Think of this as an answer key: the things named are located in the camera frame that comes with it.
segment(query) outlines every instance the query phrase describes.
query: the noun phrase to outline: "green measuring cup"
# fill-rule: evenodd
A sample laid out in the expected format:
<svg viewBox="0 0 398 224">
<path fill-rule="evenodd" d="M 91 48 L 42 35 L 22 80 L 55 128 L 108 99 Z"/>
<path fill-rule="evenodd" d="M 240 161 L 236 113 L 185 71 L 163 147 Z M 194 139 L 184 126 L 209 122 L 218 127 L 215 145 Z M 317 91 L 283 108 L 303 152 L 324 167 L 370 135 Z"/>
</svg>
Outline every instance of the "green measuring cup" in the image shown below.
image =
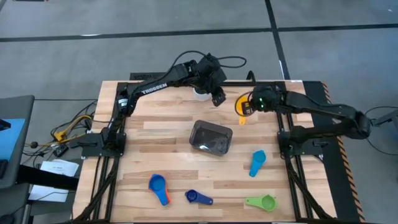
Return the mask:
<svg viewBox="0 0 398 224">
<path fill-rule="evenodd" d="M 270 195 L 261 196 L 261 197 L 248 197 L 244 199 L 244 201 L 246 205 L 256 206 L 264 209 L 267 212 L 272 212 L 276 208 L 276 201 Z"/>
</svg>

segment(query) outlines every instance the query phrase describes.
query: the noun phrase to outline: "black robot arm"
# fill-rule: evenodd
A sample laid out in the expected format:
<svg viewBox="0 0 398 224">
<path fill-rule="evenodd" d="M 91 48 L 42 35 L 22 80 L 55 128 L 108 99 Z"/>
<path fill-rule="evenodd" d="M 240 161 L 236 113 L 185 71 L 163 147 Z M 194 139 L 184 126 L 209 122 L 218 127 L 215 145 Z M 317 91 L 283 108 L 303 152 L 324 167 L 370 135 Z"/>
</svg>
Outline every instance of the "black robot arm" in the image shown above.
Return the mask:
<svg viewBox="0 0 398 224">
<path fill-rule="evenodd" d="M 225 80 L 226 75 L 218 59 L 207 54 L 198 63 L 191 60 L 170 67 L 158 79 L 146 80 L 137 85 L 128 85 L 127 83 L 123 90 L 116 93 L 113 117 L 108 127 L 103 128 L 99 136 L 95 136 L 95 143 L 92 143 L 91 140 L 94 134 L 87 134 L 71 142 L 71 145 L 117 151 L 120 145 L 124 145 L 125 135 L 121 130 L 124 120 L 132 115 L 140 97 L 170 86 L 191 86 L 199 93 L 211 94 L 213 104 L 219 106 L 226 99 L 224 91 L 220 87 Z M 88 139 L 90 139 L 90 144 L 79 144 L 79 142 L 88 142 Z"/>
<path fill-rule="evenodd" d="M 341 135 L 351 139 L 365 139 L 371 132 L 370 119 L 348 105 L 321 105 L 306 95 L 293 91 L 278 90 L 276 86 L 271 85 L 255 87 L 251 96 L 249 105 L 252 111 L 276 111 L 283 114 L 315 113 L 335 119 L 335 124 L 323 127 L 304 128 L 294 126 L 287 133 L 289 142 L 292 144 L 302 144 L 313 138 Z"/>
</svg>

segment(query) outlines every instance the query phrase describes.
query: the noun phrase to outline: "wooden table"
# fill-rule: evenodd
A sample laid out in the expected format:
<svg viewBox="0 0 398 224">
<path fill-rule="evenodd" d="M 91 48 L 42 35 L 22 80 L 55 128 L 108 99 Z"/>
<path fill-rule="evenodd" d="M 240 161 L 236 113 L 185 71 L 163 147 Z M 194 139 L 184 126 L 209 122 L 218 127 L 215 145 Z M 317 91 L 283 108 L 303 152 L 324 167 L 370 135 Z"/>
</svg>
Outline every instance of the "wooden table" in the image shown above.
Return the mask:
<svg viewBox="0 0 398 224">
<path fill-rule="evenodd" d="M 103 82 L 95 119 L 111 117 L 118 82 Z M 286 81 L 290 91 L 305 93 L 302 82 Z M 126 121 L 127 144 L 121 158 L 112 209 L 112 222 L 270 222 L 294 221 L 287 172 L 280 158 L 275 113 L 255 113 L 244 126 L 238 124 L 234 103 L 252 87 L 223 87 L 227 100 L 215 108 L 211 101 L 195 100 L 191 88 L 166 88 L 143 96 Z M 310 114 L 293 114 L 294 124 L 311 127 Z M 229 127 L 233 140 L 229 152 L 213 156 L 191 148 L 188 139 L 196 120 Z M 104 124 L 95 123 L 99 132 Z M 266 164 L 257 176 L 249 176 L 254 151 L 263 149 Z M 323 164 L 302 156 L 309 191 L 330 215 L 336 215 Z M 97 158 L 84 161 L 73 213 L 80 214 L 90 201 Z M 167 180 L 171 204 L 163 207 L 148 188 L 152 174 Z M 212 206 L 189 204 L 184 193 L 195 189 L 212 197 Z M 271 195 L 273 212 L 244 204 L 245 197 Z M 100 217 L 103 217 L 105 193 Z M 305 217 L 301 201 L 301 211 Z"/>
</svg>

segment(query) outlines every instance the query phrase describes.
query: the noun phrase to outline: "orange warning tape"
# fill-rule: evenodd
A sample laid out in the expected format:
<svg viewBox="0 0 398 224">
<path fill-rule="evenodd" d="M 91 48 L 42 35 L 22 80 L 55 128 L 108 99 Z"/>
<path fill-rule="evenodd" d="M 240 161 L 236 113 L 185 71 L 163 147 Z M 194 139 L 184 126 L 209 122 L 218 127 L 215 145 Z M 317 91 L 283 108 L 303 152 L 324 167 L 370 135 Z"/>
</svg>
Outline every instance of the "orange warning tape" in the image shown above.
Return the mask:
<svg viewBox="0 0 398 224">
<path fill-rule="evenodd" d="M 323 85 L 323 88 L 325 89 L 325 96 L 326 96 L 328 103 L 332 103 L 331 99 L 330 99 L 328 87 L 323 82 L 321 82 L 321 83 Z M 347 178 L 348 178 L 348 181 L 350 182 L 349 186 L 351 187 L 351 191 L 353 193 L 354 202 L 356 205 L 356 210 L 358 212 L 359 220 L 360 220 L 360 222 L 365 222 L 365 218 L 364 218 L 363 211 L 362 211 L 362 206 L 361 206 L 361 203 L 359 202 L 358 193 L 356 191 L 356 187 L 354 184 L 353 173 L 351 172 L 351 169 L 349 168 L 347 154 L 343 147 L 343 140 L 340 136 L 338 136 L 337 141 L 338 141 L 338 145 L 340 147 L 340 154 L 341 154 L 341 158 L 343 159 L 343 164 L 346 167 Z"/>
</svg>

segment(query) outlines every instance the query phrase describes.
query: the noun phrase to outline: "yellow cable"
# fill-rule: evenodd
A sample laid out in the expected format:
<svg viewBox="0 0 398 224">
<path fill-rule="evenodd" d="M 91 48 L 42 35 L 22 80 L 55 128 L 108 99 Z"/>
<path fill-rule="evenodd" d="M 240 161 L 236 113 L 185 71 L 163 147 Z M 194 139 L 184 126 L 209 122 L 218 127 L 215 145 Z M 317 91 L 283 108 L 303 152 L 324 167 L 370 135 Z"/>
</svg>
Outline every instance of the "yellow cable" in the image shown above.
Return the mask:
<svg viewBox="0 0 398 224">
<path fill-rule="evenodd" d="M 57 133 L 54 133 L 54 135 L 56 135 L 56 136 L 63 136 L 64 134 L 66 134 L 66 132 L 67 132 L 69 129 L 71 129 L 72 127 L 74 127 L 74 125 L 76 125 L 77 122 L 79 122 L 79 121 L 82 120 L 83 118 L 88 118 L 88 119 L 90 119 L 90 120 L 93 119 L 91 116 L 88 116 L 88 115 L 81 115 L 81 116 L 77 117 L 76 119 L 74 119 L 74 120 L 72 121 L 72 123 L 69 124 L 68 127 L 65 128 L 63 131 L 59 131 L 59 132 L 57 132 Z M 61 140 L 61 141 L 54 141 L 54 142 L 50 142 L 50 143 L 47 143 L 47 144 L 38 144 L 37 146 L 42 147 L 42 146 L 51 146 L 51 145 L 53 145 L 53 144 L 66 143 L 66 142 L 68 142 L 68 141 L 70 141 L 70 140 L 72 140 L 72 139 L 79 138 L 79 137 L 82 137 L 82 136 L 84 136 L 84 135 L 85 135 L 85 134 L 81 134 L 81 135 L 79 135 L 79 136 L 76 136 L 76 137 L 73 137 L 73 138 L 70 138 L 70 139 L 64 139 L 64 140 Z M 26 147 L 30 147 L 31 145 L 28 144 L 28 143 L 25 143 L 25 146 L 26 146 Z"/>
<path fill-rule="evenodd" d="M 71 129 L 72 127 L 74 127 L 74 126 L 77 124 L 77 122 L 81 121 L 83 118 L 88 118 L 88 119 L 90 119 L 90 120 L 93 119 L 93 118 L 91 118 L 91 116 L 88 116 L 88 115 L 81 115 L 81 116 L 77 117 L 77 118 L 74 119 L 74 120 L 67 126 L 67 128 L 65 128 L 63 131 L 59 131 L 59 132 L 54 133 L 55 139 L 56 139 L 58 142 L 63 141 L 63 140 L 64 140 L 64 137 L 66 137 L 66 135 L 67 135 L 67 131 L 68 131 L 69 129 Z"/>
</svg>

